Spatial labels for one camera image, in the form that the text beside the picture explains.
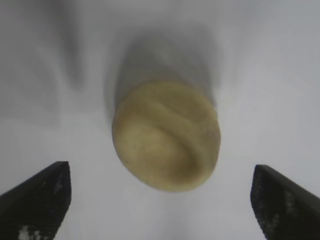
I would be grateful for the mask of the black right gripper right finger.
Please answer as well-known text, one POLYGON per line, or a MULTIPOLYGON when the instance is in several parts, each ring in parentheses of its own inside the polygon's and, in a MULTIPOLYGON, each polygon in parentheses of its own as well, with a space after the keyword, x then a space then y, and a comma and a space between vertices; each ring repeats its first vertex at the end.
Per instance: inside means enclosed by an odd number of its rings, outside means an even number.
POLYGON ((250 203, 267 240, 318 240, 320 199, 268 165, 254 168, 250 203))

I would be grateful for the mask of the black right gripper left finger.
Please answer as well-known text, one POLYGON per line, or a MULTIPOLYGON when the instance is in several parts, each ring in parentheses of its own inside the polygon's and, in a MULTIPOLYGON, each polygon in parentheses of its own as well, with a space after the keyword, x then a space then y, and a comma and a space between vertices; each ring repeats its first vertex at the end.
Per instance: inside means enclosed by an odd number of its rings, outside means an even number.
POLYGON ((53 240, 71 200, 70 165, 57 161, 0 196, 0 238, 53 240))

